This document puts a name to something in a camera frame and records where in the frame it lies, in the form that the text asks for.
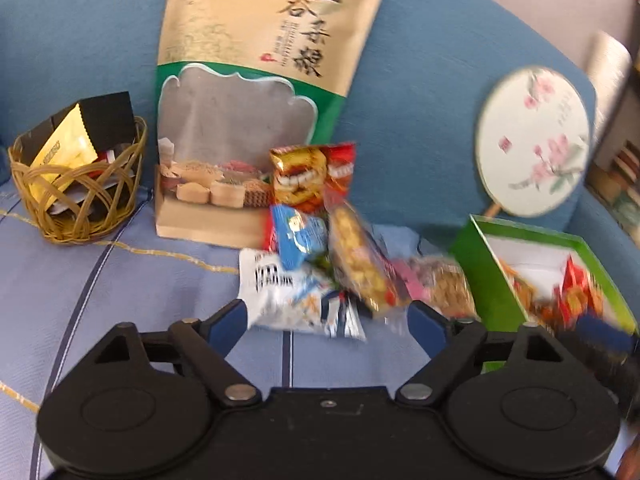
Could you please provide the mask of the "person's right hand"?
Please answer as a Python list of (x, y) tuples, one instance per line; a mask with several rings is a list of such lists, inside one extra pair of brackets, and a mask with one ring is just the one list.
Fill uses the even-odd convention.
[(615, 478), (617, 480), (640, 480), (640, 434), (636, 435), (622, 455)]

